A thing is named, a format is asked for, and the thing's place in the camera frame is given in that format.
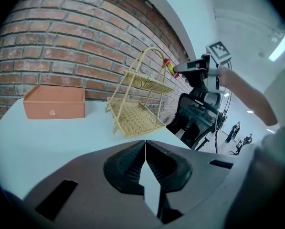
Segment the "yellow object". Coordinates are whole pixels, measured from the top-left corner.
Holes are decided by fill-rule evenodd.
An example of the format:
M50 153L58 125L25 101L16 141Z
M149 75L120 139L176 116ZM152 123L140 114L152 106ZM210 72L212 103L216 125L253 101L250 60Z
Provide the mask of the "yellow object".
M161 71L164 70L163 82L158 80L161 71L158 73L156 80L138 73L143 58L150 50L158 51L162 57L163 61ZM122 78L113 96L107 98L107 106L105 108L106 112L108 110L112 111L112 115L115 120L113 133L115 133L117 126L125 137L141 135L165 127L165 124L159 120L162 96L163 93L172 92L173 88L164 83L166 78L166 65L164 63L164 59L165 57L159 49L153 47L147 48L139 54L139 56L130 66L129 70L124 71L125 76ZM117 98L115 95L122 83L127 83L128 88L123 98ZM132 86L150 91L148 94L148 99L144 105L140 101L127 99L128 92ZM152 92L161 94L157 116L155 116L150 110L146 108L146 104Z

